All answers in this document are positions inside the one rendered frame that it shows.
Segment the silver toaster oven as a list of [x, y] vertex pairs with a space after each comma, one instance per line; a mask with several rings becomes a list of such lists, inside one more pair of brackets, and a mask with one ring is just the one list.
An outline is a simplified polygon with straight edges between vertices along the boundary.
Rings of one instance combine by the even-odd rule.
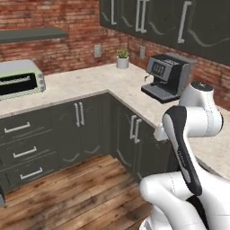
[[32, 60], [0, 62], [0, 101], [45, 90], [44, 74]]

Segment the dark grey drawer front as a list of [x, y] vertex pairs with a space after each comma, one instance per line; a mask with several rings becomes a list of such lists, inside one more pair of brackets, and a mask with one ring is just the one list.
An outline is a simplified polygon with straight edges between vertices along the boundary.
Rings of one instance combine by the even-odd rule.
[[[15, 128], [30, 122], [31, 126], [22, 130], [5, 134], [4, 128]], [[51, 129], [48, 109], [30, 111], [0, 119], [0, 145], [30, 137]]]
[[[35, 153], [16, 159], [13, 158], [13, 153], [19, 154], [33, 149], [34, 146], [37, 147], [37, 151]], [[53, 153], [55, 151], [54, 141], [49, 134], [41, 135], [40, 137], [28, 137], [5, 146], [0, 146], [0, 170], [24, 163], [45, 154]]]
[[[20, 179], [20, 174], [25, 175], [28, 173], [38, 171], [40, 167], [42, 167], [43, 169], [42, 173], [32, 176], [25, 180]], [[19, 187], [22, 184], [37, 180], [38, 178], [41, 178], [49, 173], [53, 173], [57, 169], [58, 169], [57, 160], [52, 159], [50, 155], [48, 157], [42, 157], [40, 159], [30, 161], [25, 164], [17, 165], [14, 168], [11, 168], [4, 172], [6, 186], [8, 190]]]

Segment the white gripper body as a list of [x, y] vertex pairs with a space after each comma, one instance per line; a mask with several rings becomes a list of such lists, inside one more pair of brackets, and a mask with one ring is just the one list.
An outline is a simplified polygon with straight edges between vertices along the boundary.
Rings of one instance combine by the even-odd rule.
[[154, 136], [157, 141], [165, 141], [168, 139], [162, 123], [155, 129]]

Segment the potted plant in white pot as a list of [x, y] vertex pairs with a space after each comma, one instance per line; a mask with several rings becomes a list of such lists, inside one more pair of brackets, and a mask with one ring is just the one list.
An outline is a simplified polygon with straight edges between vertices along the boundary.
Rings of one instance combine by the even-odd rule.
[[119, 49], [117, 51], [117, 68], [128, 68], [129, 52], [127, 49]]

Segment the dark grey wall shelf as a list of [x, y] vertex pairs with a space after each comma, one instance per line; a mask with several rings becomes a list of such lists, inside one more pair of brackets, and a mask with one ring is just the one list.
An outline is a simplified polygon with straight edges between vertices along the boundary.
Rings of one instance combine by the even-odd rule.
[[56, 27], [0, 31], [0, 44], [32, 40], [67, 38], [68, 33]]

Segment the dark grey wall cupboard door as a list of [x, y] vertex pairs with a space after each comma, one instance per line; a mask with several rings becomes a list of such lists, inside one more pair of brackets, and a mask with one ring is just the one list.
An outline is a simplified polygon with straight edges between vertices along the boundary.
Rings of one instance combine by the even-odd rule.
[[184, 0], [149, 0], [146, 3], [145, 40], [175, 48]]
[[137, 3], [139, 0], [119, 0], [119, 30], [128, 35], [136, 33]]
[[115, 0], [115, 21], [117, 25], [111, 25], [111, 0], [99, 0], [100, 6], [100, 25], [105, 28], [117, 30], [119, 28], [118, 13], [119, 0]]
[[180, 50], [230, 66], [230, 0], [190, 0]]

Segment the black and grey coffee machine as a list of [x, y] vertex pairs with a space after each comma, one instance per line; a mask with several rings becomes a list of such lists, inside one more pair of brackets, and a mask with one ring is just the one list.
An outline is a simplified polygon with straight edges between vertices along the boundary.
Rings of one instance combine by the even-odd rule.
[[196, 65], [195, 59], [174, 53], [151, 56], [146, 72], [154, 77], [151, 84], [145, 84], [141, 91], [160, 103], [173, 102], [181, 97], [187, 86], [190, 71]]

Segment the dark grey base cupboard door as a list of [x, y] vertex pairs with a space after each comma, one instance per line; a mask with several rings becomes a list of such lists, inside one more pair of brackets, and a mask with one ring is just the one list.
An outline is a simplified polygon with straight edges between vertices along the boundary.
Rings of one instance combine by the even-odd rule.
[[61, 167], [76, 164], [81, 157], [81, 132], [76, 125], [75, 102], [52, 106], [50, 115]]
[[130, 171], [133, 170], [135, 145], [134, 138], [129, 139], [130, 118], [136, 115], [124, 105], [120, 105], [117, 110], [117, 131], [116, 131], [116, 154], [119, 160]]
[[83, 153], [97, 155], [101, 148], [101, 108], [102, 97], [92, 96], [82, 99], [84, 105], [84, 125], [81, 124]]
[[137, 138], [137, 157], [134, 175], [140, 181], [144, 177], [157, 173], [170, 173], [179, 170], [177, 159], [171, 143], [157, 141], [154, 137], [155, 129], [145, 121], [139, 124]]

